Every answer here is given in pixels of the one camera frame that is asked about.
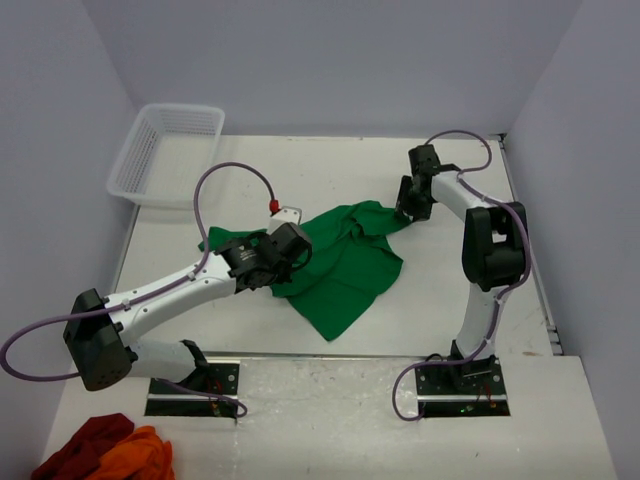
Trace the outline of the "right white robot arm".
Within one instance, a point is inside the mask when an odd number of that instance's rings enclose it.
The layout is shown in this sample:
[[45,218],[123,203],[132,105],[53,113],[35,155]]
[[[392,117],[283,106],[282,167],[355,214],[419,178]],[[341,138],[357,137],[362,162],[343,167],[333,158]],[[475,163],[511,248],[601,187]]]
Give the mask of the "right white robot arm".
[[494,340],[503,304],[531,273],[526,209],[472,187],[466,171],[443,164],[431,144],[411,149],[408,156],[411,173],[402,177],[396,213],[426,221],[441,204],[461,219],[461,263],[469,282],[463,324],[450,354],[423,361],[416,372],[438,390],[450,386],[467,393],[496,365]]

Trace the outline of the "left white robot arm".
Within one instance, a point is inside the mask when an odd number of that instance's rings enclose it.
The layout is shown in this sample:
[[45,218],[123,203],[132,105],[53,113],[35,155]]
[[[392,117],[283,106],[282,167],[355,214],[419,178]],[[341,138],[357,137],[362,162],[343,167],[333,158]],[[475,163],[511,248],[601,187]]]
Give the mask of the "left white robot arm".
[[79,294],[63,340],[85,389],[100,391],[134,376],[198,392],[208,369],[197,344],[150,341],[146,334],[204,303],[288,283],[311,256],[310,237],[286,222],[272,232],[231,238],[193,267],[143,287],[107,298],[94,289]]

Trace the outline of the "green t shirt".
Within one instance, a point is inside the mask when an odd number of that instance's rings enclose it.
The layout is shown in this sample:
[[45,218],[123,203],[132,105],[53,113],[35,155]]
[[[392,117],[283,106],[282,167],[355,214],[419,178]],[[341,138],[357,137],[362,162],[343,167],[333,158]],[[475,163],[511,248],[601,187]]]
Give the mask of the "green t shirt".
[[292,281],[271,287],[330,342],[341,336],[399,278],[403,259],[388,237],[411,220],[366,200],[340,205],[302,224],[312,258]]

